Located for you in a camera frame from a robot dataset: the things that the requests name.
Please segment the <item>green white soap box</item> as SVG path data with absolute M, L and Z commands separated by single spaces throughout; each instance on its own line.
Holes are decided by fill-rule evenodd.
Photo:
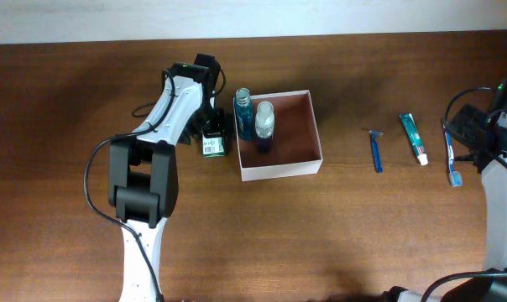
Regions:
M 204 158 L 223 157 L 226 154 L 223 136 L 207 137 L 202 135 L 202 155 Z

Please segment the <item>blue mouthwash bottle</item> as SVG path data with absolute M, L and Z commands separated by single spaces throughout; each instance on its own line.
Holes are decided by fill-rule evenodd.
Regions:
M 247 88 L 239 88 L 234 97 L 235 118 L 238 136 L 242 140 L 253 138 L 253 105 Z

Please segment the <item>blue white toothbrush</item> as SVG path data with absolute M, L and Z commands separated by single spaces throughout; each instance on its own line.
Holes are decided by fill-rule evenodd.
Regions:
M 454 152 L 452 148 L 452 138 L 448 132 L 444 132 L 446 146 L 447 146 L 447 175 L 450 185 L 452 187 L 461 187 L 463 179 L 461 174 L 454 169 Z

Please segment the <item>clear hand sanitizer bottle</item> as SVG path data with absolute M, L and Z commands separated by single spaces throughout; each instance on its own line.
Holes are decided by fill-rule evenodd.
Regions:
M 271 102 L 263 101 L 258 104 L 255 115 L 255 143 L 260 153 L 268 153 L 274 136 L 275 115 Z

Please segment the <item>green toothpaste tube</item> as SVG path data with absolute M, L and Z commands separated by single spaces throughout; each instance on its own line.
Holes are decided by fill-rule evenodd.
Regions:
M 420 165 L 428 165 L 428 158 L 421 136 L 411 113 L 400 114 L 400 119 L 407 133 L 410 144 Z

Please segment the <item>white cardboard box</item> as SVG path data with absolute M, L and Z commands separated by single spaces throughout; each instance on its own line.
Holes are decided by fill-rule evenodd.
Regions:
M 323 157 L 315 113 L 308 90 L 251 96 L 256 107 L 267 101 L 274 106 L 272 143 L 261 151 L 254 139 L 237 138 L 238 160 L 243 181 L 315 174 Z

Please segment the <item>blue disposable razor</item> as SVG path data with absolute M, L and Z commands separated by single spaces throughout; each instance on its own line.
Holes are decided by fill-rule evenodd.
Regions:
M 382 136 L 384 133 L 380 132 L 380 131 L 369 129 L 368 134 L 370 137 L 372 155 L 374 158 L 374 168 L 375 168 L 375 171 L 380 174 L 383 172 L 383 166 L 382 166 L 382 161 L 381 161 L 381 157 L 380 157 L 379 146 L 377 143 L 377 137 Z

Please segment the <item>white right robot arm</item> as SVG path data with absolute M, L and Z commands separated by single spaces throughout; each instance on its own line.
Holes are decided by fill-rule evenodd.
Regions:
M 380 300 L 433 301 L 438 287 L 460 279 L 462 284 L 441 296 L 442 301 L 507 301 L 507 79 L 493 92 L 494 99 L 486 111 L 466 104 L 454 117 L 446 115 L 442 119 L 451 184 L 462 182 L 453 168 L 458 160 L 452 149 L 454 141 L 468 148 L 469 153 L 462 159 L 473 163 L 481 175 L 487 208 L 483 270 L 447 275 L 422 294 L 394 286 L 383 292 Z

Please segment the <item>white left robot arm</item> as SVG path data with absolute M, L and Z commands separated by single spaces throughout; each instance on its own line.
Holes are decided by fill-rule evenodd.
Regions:
M 179 194 L 176 146 L 208 139 L 225 151 L 227 126 L 216 98 L 225 76 L 217 59 L 198 54 L 162 73 L 162 92 L 145 120 L 110 144 L 108 202 L 124 225 L 122 301 L 161 301 L 159 262 L 165 223 Z

